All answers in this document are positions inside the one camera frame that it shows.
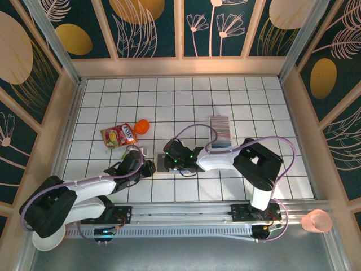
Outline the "orange red candy bag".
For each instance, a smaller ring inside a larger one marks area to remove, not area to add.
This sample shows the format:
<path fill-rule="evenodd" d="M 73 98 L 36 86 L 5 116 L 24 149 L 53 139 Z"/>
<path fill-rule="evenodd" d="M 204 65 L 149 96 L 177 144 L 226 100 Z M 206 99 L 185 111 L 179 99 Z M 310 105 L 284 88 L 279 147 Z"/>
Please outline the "orange red candy bag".
<path fill-rule="evenodd" d="M 117 125 L 100 131 L 107 148 L 114 149 L 137 143 L 137 135 L 128 123 Z"/>

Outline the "aluminium frame post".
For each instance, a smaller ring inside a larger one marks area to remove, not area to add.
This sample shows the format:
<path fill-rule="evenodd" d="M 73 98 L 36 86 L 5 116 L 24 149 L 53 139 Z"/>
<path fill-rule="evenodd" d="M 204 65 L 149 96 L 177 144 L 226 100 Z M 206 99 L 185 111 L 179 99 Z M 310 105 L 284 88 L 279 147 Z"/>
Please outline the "aluminium frame post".
<path fill-rule="evenodd" d="M 290 74 L 292 68 L 294 67 L 296 60 L 301 55 L 303 48 L 308 43 L 310 37 L 312 36 L 316 26 L 319 23 L 319 20 L 322 18 L 327 7 L 329 5 L 329 0 L 315 0 L 312 4 L 307 17 L 298 31 L 294 42 L 292 43 L 290 50 L 288 51 L 284 64 L 278 74 L 279 82 L 283 85 Z"/>
<path fill-rule="evenodd" d="M 28 10 L 32 13 L 35 22 L 38 24 L 40 30 L 48 39 L 50 46 L 53 48 L 56 56 L 60 60 L 63 68 L 67 71 L 72 81 L 79 86 L 81 83 L 81 77 L 76 71 L 72 60 L 62 45 L 61 40 L 55 32 L 55 28 L 46 17 L 41 4 L 37 0 L 22 0 Z"/>

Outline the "black controller board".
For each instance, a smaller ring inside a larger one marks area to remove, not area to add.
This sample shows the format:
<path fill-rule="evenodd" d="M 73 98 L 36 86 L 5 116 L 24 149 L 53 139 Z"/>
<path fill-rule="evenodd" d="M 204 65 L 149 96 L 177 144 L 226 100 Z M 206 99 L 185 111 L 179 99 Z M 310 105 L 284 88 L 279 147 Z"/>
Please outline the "black controller board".
<path fill-rule="evenodd" d="M 95 228 L 94 229 L 94 237 L 97 238 L 110 238 L 117 233 L 117 229 L 115 227 L 112 228 Z"/>
<path fill-rule="evenodd" d="M 282 224 L 253 225 L 251 237 L 257 240 L 266 240 L 272 231 L 283 228 Z"/>

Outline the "beige card holder wallet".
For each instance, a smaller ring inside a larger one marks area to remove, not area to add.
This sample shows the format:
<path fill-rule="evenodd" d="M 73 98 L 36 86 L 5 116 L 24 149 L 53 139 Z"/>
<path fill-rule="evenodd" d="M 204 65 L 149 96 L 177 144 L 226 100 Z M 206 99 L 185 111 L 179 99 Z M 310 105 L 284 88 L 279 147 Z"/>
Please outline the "beige card holder wallet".
<path fill-rule="evenodd" d="M 194 174 L 197 172 L 197 168 L 192 168 L 192 167 L 185 167 L 182 168 L 180 165 L 178 165 L 175 161 L 174 161 L 174 169 L 172 171 L 167 171 L 164 167 L 164 157 L 167 154 L 165 153 L 159 153 L 156 156 L 156 172 L 159 173 L 168 173 L 168 174 L 184 174 L 184 175 L 190 175 L 190 174 Z"/>

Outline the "pink plastic cup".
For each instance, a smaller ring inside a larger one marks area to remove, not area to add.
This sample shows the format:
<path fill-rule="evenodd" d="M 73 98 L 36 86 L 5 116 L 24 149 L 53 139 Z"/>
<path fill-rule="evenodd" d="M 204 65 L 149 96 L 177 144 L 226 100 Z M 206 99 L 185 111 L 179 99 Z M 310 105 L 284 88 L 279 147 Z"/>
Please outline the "pink plastic cup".
<path fill-rule="evenodd" d="M 324 210 L 315 209 L 302 218 L 301 226 L 308 232 L 327 233 L 332 229 L 333 222 Z"/>

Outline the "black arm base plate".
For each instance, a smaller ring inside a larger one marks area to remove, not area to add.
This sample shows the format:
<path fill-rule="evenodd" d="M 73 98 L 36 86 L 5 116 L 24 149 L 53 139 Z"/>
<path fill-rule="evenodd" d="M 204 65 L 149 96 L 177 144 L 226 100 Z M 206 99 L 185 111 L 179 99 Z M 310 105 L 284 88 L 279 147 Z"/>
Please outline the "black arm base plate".
<path fill-rule="evenodd" d="M 270 203 L 262 211 L 254 208 L 250 203 L 232 204 L 228 215 L 232 217 L 233 222 L 258 222 L 258 221 L 281 221 L 282 215 L 277 203 Z"/>
<path fill-rule="evenodd" d="M 115 206 L 112 215 L 111 223 L 125 225 L 131 222 L 132 206 Z"/>

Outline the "orange ball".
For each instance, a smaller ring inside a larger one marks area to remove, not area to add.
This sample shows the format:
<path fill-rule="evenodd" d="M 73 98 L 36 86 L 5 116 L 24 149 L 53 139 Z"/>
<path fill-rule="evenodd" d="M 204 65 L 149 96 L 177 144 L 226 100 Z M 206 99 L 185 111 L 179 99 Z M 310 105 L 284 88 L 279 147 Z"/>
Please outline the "orange ball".
<path fill-rule="evenodd" d="M 134 131 L 137 134 L 144 135 L 150 129 L 150 124 L 146 119 L 141 119 L 134 124 Z"/>

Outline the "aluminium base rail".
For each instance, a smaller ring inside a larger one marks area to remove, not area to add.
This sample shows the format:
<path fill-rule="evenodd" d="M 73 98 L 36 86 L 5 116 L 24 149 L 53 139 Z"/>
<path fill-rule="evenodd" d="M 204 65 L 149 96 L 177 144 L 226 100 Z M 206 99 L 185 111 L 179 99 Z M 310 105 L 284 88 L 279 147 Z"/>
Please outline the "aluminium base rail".
<path fill-rule="evenodd" d="M 235 222 L 231 212 L 233 204 L 248 204 L 242 201 L 215 202 L 165 202 L 165 203 L 116 203 L 115 206 L 131 206 L 131 224 L 138 226 L 183 226 L 183 225 L 229 225 Z M 290 224 L 298 224 L 302 218 L 315 209 L 331 214 L 326 200 L 283 200 L 280 208 L 285 220 L 288 211 Z"/>

